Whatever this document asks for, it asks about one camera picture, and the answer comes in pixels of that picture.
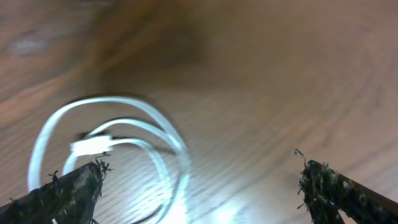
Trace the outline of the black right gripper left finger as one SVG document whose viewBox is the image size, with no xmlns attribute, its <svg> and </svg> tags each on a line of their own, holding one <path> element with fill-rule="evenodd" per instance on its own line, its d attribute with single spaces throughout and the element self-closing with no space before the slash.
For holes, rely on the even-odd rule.
<svg viewBox="0 0 398 224">
<path fill-rule="evenodd" d="M 59 177 L 50 174 L 52 181 L 31 190 L 27 195 L 10 199 L 1 207 L 3 224 L 91 224 L 95 205 L 102 196 L 103 181 L 110 171 L 100 156 L 70 173 Z"/>
</svg>

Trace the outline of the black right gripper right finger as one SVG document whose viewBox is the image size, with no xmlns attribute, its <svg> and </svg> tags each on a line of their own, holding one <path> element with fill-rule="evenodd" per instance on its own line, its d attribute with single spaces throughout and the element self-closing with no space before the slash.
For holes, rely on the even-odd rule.
<svg viewBox="0 0 398 224">
<path fill-rule="evenodd" d="M 344 224 L 340 212 L 359 224 L 397 224 L 397 202 L 331 169 L 304 160 L 299 192 L 314 224 Z"/>
</svg>

